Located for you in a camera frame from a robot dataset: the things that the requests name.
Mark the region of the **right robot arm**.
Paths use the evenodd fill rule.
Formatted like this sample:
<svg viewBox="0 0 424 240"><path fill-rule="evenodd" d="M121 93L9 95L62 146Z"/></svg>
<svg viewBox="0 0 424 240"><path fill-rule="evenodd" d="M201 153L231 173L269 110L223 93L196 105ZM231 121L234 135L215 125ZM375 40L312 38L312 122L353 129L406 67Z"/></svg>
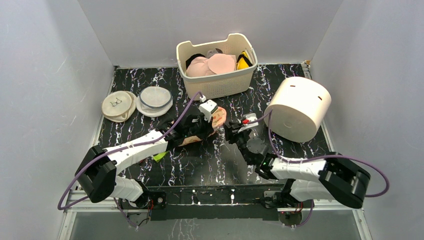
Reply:
<svg viewBox="0 0 424 240"><path fill-rule="evenodd" d="M242 157L254 171L266 180L284 180L280 192L266 193L261 201L267 208L295 207L309 200L336 200L340 204L360 209L366 197L371 175L343 155L317 160L282 159L270 153L269 146L259 137L250 137L245 124L224 125L225 139L236 144Z"/></svg>

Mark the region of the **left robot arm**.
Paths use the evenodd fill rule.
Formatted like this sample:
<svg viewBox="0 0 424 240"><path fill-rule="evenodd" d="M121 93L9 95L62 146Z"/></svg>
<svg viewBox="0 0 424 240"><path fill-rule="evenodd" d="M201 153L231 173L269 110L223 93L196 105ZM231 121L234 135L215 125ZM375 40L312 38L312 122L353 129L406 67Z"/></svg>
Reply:
<svg viewBox="0 0 424 240"><path fill-rule="evenodd" d="M153 200L153 192L141 181L119 174L146 158L205 140L219 127L218 117L190 114L164 121L149 133L121 145L107 148L95 145L85 155L75 178L92 203L117 198L144 208Z"/></svg>

